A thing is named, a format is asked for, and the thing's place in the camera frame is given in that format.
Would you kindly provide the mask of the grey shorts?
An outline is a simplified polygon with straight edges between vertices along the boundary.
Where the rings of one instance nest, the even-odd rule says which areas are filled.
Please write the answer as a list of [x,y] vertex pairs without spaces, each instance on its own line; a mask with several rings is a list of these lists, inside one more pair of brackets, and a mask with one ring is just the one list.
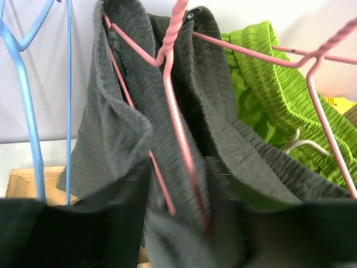
[[161,71],[144,61],[103,14],[150,55],[156,52],[151,22],[139,1],[98,1],[86,105],[71,154],[71,193],[83,198],[124,176],[152,152],[176,208],[165,208],[157,177],[144,220],[153,267],[216,267],[204,233],[166,100]]

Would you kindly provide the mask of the lime green shorts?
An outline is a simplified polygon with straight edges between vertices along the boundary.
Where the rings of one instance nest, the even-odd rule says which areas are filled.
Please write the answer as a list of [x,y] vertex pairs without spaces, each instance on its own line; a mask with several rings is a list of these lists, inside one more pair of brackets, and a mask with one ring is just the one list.
[[[272,40],[276,40],[278,44],[279,42],[268,21],[250,25],[231,33],[222,33],[221,38],[231,44],[278,58],[271,53]],[[229,49],[225,49],[225,53],[235,91],[238,118],[254,129],[265,142],[279,149],[294,136],[296,129],[299,129],[301,139],[313,140],[302,138],[301,135],[301,128],[309,127],[311,124],[301,123],[299,119],[295,119],[288,112],[292,107],[292,101],[281,100],[281,97],[285,97],[290,92],[294,97],[300,97],[301,94],[297,93],[295,85],[292,90],[288,89],[288,86],[297,80],[295,77],[287,74],[280,77],[281,71],[276,71],[275,67],[282,66]],[[298,148],[305,146],[311,151],[316,151],[322,157],[326,157],[311,146],[304,145]],[[294,150],[290,153],[294,159],[320,174],[322,169],[316,161],[311,161],[312,157],[308,157],[306,152],[294,155]]]

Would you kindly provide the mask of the light blue wire hanger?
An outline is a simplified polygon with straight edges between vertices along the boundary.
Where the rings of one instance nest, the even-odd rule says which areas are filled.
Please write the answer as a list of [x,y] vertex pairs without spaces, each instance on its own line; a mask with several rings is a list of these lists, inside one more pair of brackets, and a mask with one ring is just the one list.
[[33,101],[31,96],[30,85],[28,82],[27,71],[20,53],[25,51],[36,37],[47,15],[49,14],[49,11],[53,3],[54,2],[52,0],[48,0],[45,3],[39,16],[36,18],[36,21],[33,23],[29,32],[25,35],[25,37],[21,41],[18,41],[14,37],[13,33],[10,31],[8,26],[3,21],[1,21],[1,38],[3,39],[4,44],[15,64],[18,80],[20,83],[20,90],[22,94],[23,107],[25,110],[27,130],[30,138],[32,159],[34,164],[36,194],[38,199],[43,202],[46,202],[44,164],[42,159],[41,146],[38,136],[36,117],[35,117],[35,110],[33,107]]
[[71,132],[72,132],[72,1],[66,0],[67,13],[67,112],[66,112],[66,168],[65,197],[66,205],[71,204]]

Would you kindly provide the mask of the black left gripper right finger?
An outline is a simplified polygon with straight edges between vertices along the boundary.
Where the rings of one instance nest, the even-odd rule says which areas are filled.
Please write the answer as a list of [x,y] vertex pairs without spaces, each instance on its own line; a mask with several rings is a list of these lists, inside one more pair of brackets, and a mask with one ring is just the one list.
[[232,192],[230,174],[218,159],[206,158],[206,174],[219,267],[356,266],[356,201],[261,212]]

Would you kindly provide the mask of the dark olive shorts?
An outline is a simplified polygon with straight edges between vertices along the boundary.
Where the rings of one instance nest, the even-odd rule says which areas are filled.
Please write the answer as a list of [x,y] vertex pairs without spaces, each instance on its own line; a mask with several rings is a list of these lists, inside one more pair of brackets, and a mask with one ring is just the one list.
[[333,156],[307,145],[290,155],[281,151],[295,130],[328,147],[305,77],[198,39],[194,32],[279,59],[287,56],[274,49],[278,40],[268,21],[221,33],[214,15],[201,6],[182,26],[172,83],[201,190],[207,190],[204,156],[212,155],[233,176],[233,190],[258,209],[348,198]]

